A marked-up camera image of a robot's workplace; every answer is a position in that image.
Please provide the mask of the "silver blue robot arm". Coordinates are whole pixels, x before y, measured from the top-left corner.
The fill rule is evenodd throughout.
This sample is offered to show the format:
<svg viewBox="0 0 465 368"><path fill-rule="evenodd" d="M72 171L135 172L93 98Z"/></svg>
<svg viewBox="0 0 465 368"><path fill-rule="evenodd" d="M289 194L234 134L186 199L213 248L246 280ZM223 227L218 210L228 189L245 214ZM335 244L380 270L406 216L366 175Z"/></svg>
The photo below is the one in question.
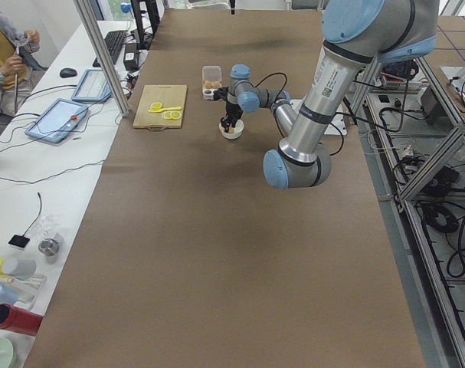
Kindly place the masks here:
<svg viewBox="0 0 465 368"><path fill-rule="evenodd" d="M267 108L283 139L265 153L264 176L277 189L312 187L331 171L321 142L359 69L372 60L406 61L429 54L437 38L436 1L331 1L323 13L323 48L312 87L298 110L283 90L255 87L244 64L232 67L231 83L214 94L226 102L224 132L243 113Z"/></svg>

